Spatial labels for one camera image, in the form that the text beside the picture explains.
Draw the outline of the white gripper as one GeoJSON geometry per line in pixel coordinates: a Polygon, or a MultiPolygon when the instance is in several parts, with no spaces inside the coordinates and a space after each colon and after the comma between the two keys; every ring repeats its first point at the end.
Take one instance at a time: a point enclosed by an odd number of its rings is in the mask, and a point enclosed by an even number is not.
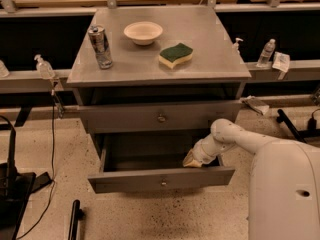
{"type": "Polygon", "coordinates": [[[217,146],[212,138],[199,140],[193,150],[190,149],[183,160],[183,166],[188,168],[201,168],[210,164],[217,156],[217,146]]]}

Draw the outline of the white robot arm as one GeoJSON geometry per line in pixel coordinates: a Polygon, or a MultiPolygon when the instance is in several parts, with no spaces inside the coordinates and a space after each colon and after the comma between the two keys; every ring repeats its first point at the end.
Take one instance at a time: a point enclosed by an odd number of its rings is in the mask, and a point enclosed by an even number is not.
{"type": "Polygon", "coordinates": [[[249,240],[320,240],[320,149],[218,119],[183,160],[200,168],[235,146],[253,155],[249,240]]]}

